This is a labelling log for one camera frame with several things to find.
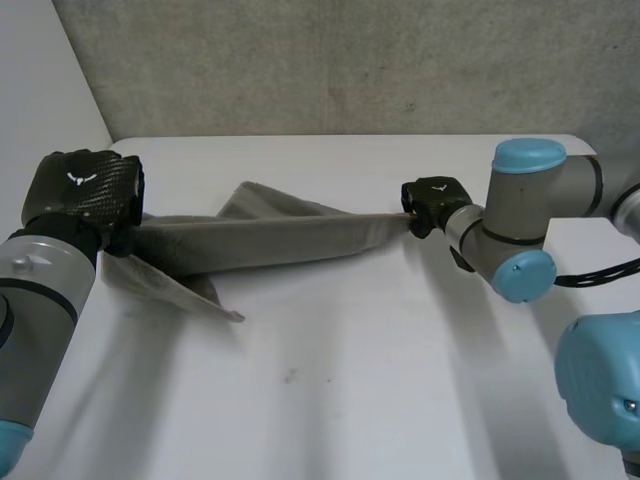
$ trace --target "fabric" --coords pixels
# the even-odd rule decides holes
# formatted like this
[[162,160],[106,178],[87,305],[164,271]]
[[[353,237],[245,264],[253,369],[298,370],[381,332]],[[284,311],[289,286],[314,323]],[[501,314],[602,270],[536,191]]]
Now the fabric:
[[218,216],[146,215],[134,255],[102,255],[105,282],[189,312],[242,321],[209,274],[309,262],[379,247],[409,229],[407,214],[356,215],[245,182]]

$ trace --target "white wall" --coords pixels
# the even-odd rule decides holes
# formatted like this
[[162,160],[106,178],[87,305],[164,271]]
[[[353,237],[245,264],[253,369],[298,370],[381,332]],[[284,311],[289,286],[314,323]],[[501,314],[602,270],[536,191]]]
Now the white wall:
[[0,238],[20,228],[43,156],[111,138],[48,0],[0,1]]

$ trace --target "white table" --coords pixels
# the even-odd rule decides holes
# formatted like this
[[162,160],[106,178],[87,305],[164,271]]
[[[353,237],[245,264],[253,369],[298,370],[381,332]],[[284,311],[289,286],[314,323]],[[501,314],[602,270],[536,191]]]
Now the white table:
[[[113,149],[141,157],[153,214],[215,213],[242,180],[373,213],[399,211],[400,185],[420,176],[455,176],[483,203],[505,138],[140,138]],[[554,222],[548,238],[565,273],[640,251],[604,220]],[[12,478],[624,478],[619,452],[566,415],[550,350],[580,314],[637,309],[640,276],[511,305],[458,270],[434,233],[215,283],[244,323],[143,305],[98,280]]]

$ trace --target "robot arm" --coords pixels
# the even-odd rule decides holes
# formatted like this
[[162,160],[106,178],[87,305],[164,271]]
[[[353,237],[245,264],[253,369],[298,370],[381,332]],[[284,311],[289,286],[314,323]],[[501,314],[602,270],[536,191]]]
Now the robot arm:
[[[640,261],[588,275],[557,277],[543,250],[552,218],[606,217],[640,243],[637,158],[567,156],[543,139],[500,144],[486,208],[474,205],[453,178],[403,185],[414,235],[438,228],[456,264],[477,271],[514,303],[533,301],[553,284],[594,286],[638,273]],[[619,448],[630,478],[640,479],[640,312],[592,315],[563,333],[555,355],[556,383],[574,423],[593,440]]]
[[557,142],[513,139],[496,149],[486,208],[446,177],[405,184],[403,203],[417,215],[414,234],[443,230],[459,265],[510,302],[533,301],[556,281],[543,250],[552,218],[606,217],[640,240],[640,162],[568,157]]
[[0,477],[33,436],[95,279],[99,250],[125,256],[142,216],[137,157],[46,157],[0,246]]

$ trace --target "light blue joint cap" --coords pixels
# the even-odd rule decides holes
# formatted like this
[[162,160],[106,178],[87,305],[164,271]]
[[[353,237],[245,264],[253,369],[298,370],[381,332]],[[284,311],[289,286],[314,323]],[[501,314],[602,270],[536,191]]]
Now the light blue joint cap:
[[511,303],[532,302],[556,279],[556,264],[544,250],[529,250],[506,260],[491,279],[496,293]]
[[519,175],[550,170],[566,159],[561,143],[545,138],[513,138],[497,146],[491,167],[499,173]]
[[589,315],[560,337],[556,384],[574,423],[596,442],[640,450],[640,312]]
[[33,430],[29,427],[0,420],[0,478],[9,475],[32,438]]

